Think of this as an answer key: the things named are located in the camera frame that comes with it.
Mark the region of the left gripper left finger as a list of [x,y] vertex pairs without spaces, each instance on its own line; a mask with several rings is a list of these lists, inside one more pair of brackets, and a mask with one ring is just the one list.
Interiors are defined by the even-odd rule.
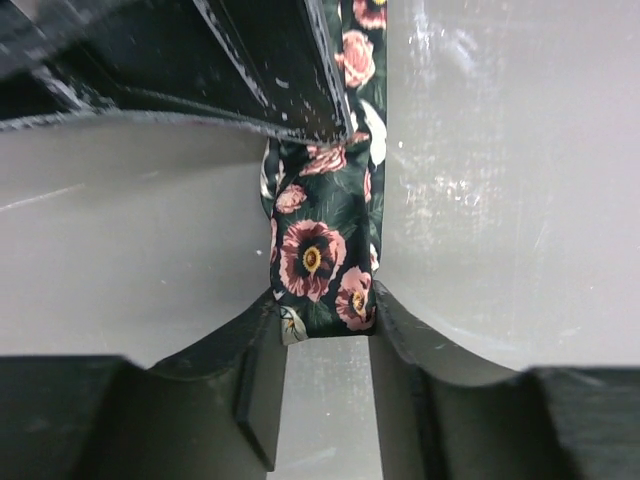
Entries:
[[263,479],[286,358],[270,293],[149,369],[121,356],[5,356],[1,475]]

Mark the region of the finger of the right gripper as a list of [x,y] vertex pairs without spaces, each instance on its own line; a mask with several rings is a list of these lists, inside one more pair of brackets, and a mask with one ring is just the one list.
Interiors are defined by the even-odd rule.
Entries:
[[352,133],[333,1],[5,1],[1,127],[105,116]]

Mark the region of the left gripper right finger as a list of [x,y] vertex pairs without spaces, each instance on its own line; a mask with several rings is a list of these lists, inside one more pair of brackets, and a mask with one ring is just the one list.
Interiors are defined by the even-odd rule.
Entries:
[[486,360],[381,283],[369,339],[387,479],[635,479],[639,371]]

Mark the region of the pink floral dark tie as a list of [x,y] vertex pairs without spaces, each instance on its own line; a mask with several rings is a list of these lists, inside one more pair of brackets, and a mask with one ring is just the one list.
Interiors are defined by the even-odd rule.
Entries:
[[270,281],[283,344],[369,334],[382,250],[387,2],[326,1],[353,133],[330,146],[271,139],[261,164]]

